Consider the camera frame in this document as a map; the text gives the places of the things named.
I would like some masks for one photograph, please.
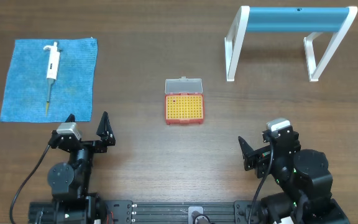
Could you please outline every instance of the white stand leg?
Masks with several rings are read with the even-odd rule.
[[[249,6],[241,6],[230,26],[229,33],[224,38],[227,82],[234,82],[242,42],[246,34],[248,16]]]
[[[317,82],[323,70],[326,68],[329,60],[335,53],[335,50],[338,48],[345,34],[349,30],[350,26],[353,23],[354,18],[357,14],[357,7],[349,6],[349,14],[347,15],[345,21],[343,22],[341,28],[338,32],[334,33],[331,41],[329,41],[328,47],[321,58],[319,64],[316,67],[316,60],[314,58],[313,51],[313,40],[317,38],[321,33],[313,32],[309,36],[303,39],[303,43],[305,45],[305,53],[306,53],[306,64],[308,66],[309,73],[309,81]]]

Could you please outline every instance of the blue mat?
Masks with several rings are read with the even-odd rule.
[[[57,40],[61,49],[57,80],[52,86],[48,115],[47,66],[54,40],[16,40],[6,79],[0,120],[3,122],[90,121],[93,77],[98,54],[96,39]]]

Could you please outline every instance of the blue bar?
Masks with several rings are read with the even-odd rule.
[[[338,32],[347,7],[251,7],[246,32]]]

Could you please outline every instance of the wooden table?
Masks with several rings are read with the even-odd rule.
[[[224,41],[242,4],[338,7],[358,1],[0,1],[0,112],[15,39],[98,39],[93,115],[80,123],[96,139],[107,111],[117,145],[95,157],[91,189],[106,199],[141,202],[251,200],[259,179],[245,172],[237,141],[262,147],[260,132],[288,118],[303,148],[325,152],[333,197],[358,223],[358,15],[318,83],[307,76],[306,34],[247,34],[236,81],[226,83]],[[317,57],[329,36],[314,42]],[[167,126],[166,78],[202,78],[202,125]],[[39,159],[52,124],[0,123],[0,223]],[[16,203],[50,200],[47,172],[68,154],[51,150]],[[260,198],[281,192],[269,177]]]

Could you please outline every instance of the transparent lid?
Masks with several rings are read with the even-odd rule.
[[[165,80],[165,94],[171,93],[203,93],[203,84],[200,78],[167,79]]]

